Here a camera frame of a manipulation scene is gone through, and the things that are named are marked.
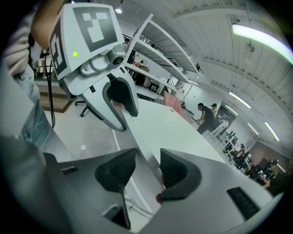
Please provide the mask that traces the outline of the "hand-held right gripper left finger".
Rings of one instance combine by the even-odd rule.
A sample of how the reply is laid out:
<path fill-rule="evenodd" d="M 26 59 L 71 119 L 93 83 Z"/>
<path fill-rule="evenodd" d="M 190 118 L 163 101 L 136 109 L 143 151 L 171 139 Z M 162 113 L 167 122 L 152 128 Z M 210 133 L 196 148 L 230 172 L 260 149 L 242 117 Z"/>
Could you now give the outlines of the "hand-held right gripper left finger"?
<path fill-rule="evenodd" d="M 135 148 L 63 163 L 44 157 L 72 230 L 131 229 L 124 189 L 136 168 Z"/>

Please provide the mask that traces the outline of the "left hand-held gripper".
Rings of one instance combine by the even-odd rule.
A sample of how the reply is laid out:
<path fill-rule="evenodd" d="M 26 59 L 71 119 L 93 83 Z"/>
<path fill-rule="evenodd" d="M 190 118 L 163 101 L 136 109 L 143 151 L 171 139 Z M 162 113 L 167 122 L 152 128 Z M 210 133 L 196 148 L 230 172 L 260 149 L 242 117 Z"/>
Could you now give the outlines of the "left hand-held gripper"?
<path fill-rule="evenodd" d="M 96 3 L 63 5 L 49 37 L 61 88 L 68 95 L 81 95 L 104 124 L 120 132 L 125 124 L 111 100 L 132 117 L 139 113 L 134 81 L 125 68 L 118 68 L 126 57 L 123 42 L 113 7 Z M 98 81 L 106 75 L 109 81 Z"/>

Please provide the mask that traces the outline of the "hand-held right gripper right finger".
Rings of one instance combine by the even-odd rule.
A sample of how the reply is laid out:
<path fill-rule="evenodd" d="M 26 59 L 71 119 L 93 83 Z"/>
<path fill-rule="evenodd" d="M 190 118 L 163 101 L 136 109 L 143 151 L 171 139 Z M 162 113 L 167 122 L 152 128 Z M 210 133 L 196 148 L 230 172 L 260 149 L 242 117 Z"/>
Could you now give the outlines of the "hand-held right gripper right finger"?
<path fill-rule="evenodd" d="M 225 163 L 176 150 L 160 150 L 160 169 L 162 205 L 144 234 L 250 234 L 282 198 Z"/>

